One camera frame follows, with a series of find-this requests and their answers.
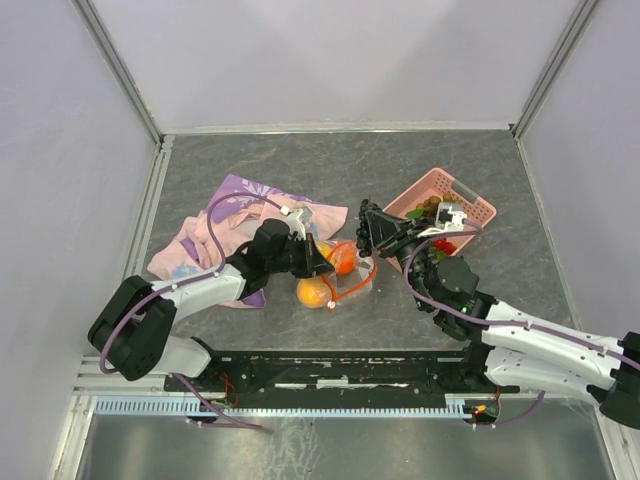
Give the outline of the fake peach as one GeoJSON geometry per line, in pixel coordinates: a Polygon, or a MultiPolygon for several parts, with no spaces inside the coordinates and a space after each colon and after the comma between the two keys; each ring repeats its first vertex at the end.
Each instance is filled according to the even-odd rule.
{"type": "Polygon", "coordinates": [[[296,295],[300,303],[310,309],[326,307],[332,300],[331,289],[321,277],[300,279],[296,295]]]}

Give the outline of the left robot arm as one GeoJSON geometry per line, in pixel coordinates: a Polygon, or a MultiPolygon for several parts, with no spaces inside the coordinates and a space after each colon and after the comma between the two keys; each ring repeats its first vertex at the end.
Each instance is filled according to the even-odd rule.
{"type": "Polygon", "coordinates": [[[155,283],[138,275],[126,278],[91,326],[88,340],[100,352],[104,374],[118,373],[128,381],[151,372],[181,375],[209,390],[219,383],[221,366],[202,342],[172,336],[175,322],[243,300],[274,274],[306,279],[333,271],[310,233],[268,219],[217,267],[155,283]]]}

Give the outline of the fake red cherry bunch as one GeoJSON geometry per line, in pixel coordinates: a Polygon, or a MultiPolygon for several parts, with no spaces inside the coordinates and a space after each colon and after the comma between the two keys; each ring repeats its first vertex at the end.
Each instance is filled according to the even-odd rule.
{"type": "Polygon", "coordinates": [[[437,256],[451,256],[457,250],[457,247],[446,238],[435,240],[431,243],[430,251],[437,256]]]}

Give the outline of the fake brown longan bunch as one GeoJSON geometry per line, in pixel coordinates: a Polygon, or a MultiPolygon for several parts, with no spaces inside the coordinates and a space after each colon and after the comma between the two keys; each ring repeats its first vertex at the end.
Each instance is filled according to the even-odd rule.
{"type": "Polygon", "coordinates": [[[437,215],[440,203],[440,197],[430,196],[425,201],[416,204],[412,210],[405,214],[405,216],[407,219],[414,220],[434,219],[437,215]]]}

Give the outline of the clear zip top bag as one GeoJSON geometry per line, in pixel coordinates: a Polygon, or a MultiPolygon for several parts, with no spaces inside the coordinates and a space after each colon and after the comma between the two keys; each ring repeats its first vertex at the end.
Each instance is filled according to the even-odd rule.
{"type": "MultiPolygon", "coordinates": [[[[326,240],[320,242],[329,243],[333,248],[344,242],[351,242],[356,246],[356,242],[353,240],[326,240]]],[[[317,276],[323,279],[332,293],[332,300],[327,306],[318,309],[326,309],[332,312],[343,305],[362,299],[372,291],[376,274],[377,265],[374,259],[372,257],[361,258],[357,254],[355,269],[351,273],[339,276],[334,271],[328,275],[317,276]]]]}

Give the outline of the fake yellow lemon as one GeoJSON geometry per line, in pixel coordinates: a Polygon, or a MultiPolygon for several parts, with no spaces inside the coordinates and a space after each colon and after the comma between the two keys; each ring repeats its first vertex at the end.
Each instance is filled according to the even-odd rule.
{"type": "Polygon", "coordinates": [[[333,247],[331,244],[326,242],[318,242],[316,244],[316,247],[325,259],[329,259],[331,252],[333,251],[333,247]]]}

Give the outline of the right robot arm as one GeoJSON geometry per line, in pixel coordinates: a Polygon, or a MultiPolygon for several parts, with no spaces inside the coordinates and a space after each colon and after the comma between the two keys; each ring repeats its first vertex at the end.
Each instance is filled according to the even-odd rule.
{"type": "Polygon", "coordinates": [[[393,258],[418,310],[475,357],[458,368],[467,389],[487,385],[553,392],[597,407],[606,418],[639,427],[639,336],[623,338],[574,330],[527,314],[479,291],[478,276],[461,256],[438,257],[440,239],[471,237],[482,226],[450,202],[433,218],[399,218],[377,204],[359,209],[357,247],[362,256],[393,258]]]}

